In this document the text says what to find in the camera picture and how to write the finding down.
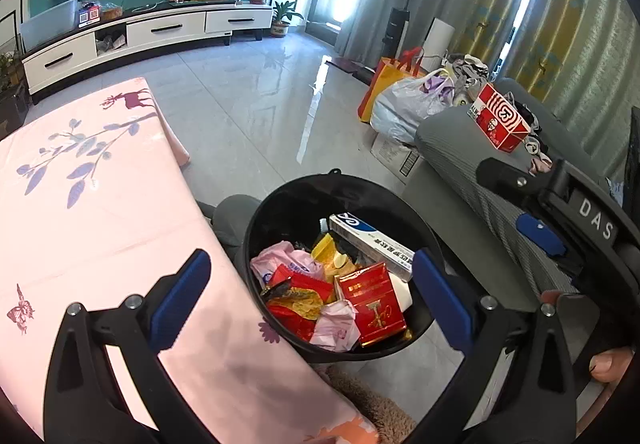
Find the person's right hand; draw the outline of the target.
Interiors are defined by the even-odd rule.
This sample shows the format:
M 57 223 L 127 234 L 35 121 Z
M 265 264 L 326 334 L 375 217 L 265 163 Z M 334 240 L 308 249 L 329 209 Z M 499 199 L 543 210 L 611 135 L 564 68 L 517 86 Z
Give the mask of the person's right hand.
M 559 290 L 545 291 L 540 300 L 542 303 L 549 303 L 558 312 L 570 357 L 575 362 L 596 329 L 600 317 L 599 308 L 586 296 L 564 294 Z M 611 394 L 620 384 L 633 357 L 634 351 L 629 348 L 600 352 L 590 358 L 590 375 L 604 384 L 604 391 Z

